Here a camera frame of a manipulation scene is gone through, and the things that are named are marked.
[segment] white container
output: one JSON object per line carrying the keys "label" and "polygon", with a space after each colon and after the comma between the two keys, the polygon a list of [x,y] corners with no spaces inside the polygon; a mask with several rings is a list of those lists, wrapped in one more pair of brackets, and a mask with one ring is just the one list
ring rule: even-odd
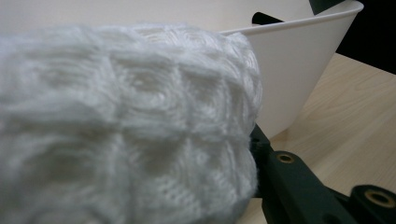
{"label": "white container", "polygon": [[[363,5],[345,1],[317,16],[308,0],[29,0],[0,1],[0,34],[62,24],[131,25],[186,22],[206,30],[241,32],[252,44],[263,75],[257,123],[268,137],[296,119]],[[285,22],[255,26],[262,12]]]}

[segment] metal ring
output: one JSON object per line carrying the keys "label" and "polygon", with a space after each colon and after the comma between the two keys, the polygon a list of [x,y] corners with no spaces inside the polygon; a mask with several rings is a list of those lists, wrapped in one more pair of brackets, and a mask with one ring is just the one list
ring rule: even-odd
{"label": "metal ring", "polygon": [[294,158],[286,153],[277,154],[276,158],[283,163],[294,163]]}
{"label": "metal ring", "polygon": [[386,208],[394,208],[396,207],[396,202],[393,198],[391,198],[387,193],[384,193],[380,190],[367,189],[364,192],[364,196],[372,203],[376,205],[386,207]]}

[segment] tabletop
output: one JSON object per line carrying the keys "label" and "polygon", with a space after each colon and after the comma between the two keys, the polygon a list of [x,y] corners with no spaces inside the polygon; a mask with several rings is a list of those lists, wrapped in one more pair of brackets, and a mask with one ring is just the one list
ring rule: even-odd
{"label": "tabletop", "polygon": [[[396,76],[334,54],[297,120],[270,139],[301,157],[324,185],[396,192]],[[238,224],[266,223],[252,199]]]}

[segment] dark background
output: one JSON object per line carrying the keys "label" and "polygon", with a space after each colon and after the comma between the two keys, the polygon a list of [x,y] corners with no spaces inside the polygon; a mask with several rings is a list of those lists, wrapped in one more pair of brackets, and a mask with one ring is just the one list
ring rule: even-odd
{"label": "dark background", "polygon": [[364,9],[336,52],[396,75],[396,1],[359,1]]}

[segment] cloth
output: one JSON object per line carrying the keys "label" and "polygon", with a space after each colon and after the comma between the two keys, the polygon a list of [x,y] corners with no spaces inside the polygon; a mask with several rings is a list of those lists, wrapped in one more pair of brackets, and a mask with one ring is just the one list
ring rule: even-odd
{"label": "cloth", "polygon": [[185,24],[0,39],[0,223],[235,223],[256,189],[248,40]]}

